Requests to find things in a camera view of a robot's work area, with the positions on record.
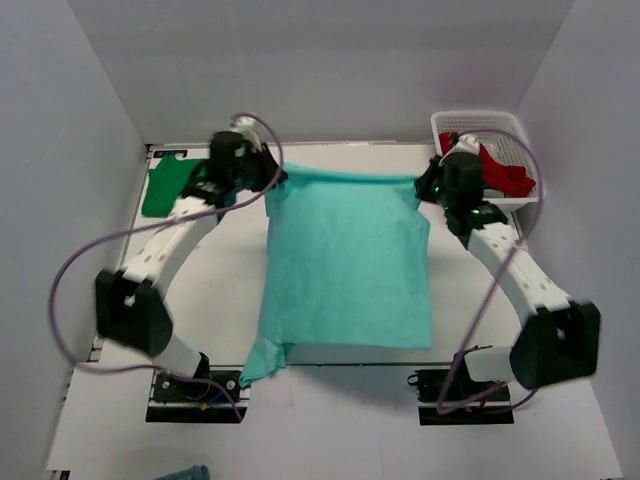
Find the teal t-shirt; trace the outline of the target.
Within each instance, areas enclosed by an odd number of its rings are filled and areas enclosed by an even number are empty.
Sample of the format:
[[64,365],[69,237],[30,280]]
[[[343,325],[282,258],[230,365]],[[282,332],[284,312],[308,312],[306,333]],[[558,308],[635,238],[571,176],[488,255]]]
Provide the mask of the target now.
[[415,176],[285,173],[265,195],[265,283],[240,385],[284,369],[302,345],[431,348],[430,223]]

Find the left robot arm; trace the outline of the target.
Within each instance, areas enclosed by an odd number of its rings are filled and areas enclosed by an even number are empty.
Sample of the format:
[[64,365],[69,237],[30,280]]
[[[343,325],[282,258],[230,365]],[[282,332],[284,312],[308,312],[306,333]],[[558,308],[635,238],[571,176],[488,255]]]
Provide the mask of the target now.
[[208,158],[199,162],[181,188],[169,225],[157,228],[119,270],[97,275],[98,334],[178,375],[177,387],[188,398],[205,396],[211,387],[209,360],[178,337],[165,295],[198,243],[235,206],[239,192],[260,193],[285,177],[253,127],[215,133]]

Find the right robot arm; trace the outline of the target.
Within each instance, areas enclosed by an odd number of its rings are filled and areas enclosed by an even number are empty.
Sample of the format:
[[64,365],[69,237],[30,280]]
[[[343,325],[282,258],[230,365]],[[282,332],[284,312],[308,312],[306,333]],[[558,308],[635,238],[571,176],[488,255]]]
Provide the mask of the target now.
[[483,198],[481,159],[456,152],[430,159],[415,182],[418,199],[442,207],[448,230],[492,275],[521,330],[510,347],[467,349],[451,374],[453,390],[472,399],[488,382],[515,381],[533,390],[593,376],[601,313],[557,286],[519,243],[516,230]]

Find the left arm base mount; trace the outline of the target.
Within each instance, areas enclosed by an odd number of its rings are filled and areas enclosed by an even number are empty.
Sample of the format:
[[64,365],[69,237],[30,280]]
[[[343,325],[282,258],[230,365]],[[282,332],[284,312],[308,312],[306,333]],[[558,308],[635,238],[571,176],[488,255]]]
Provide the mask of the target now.
[[231,367],[212,368],[210,380],[230,396],[237,416],[221,389],[209,384],[179,381],[166,373],[154,374],[145,421],[172,424],[239,424],[246,415],[250,388],[241,388],[240,371]]

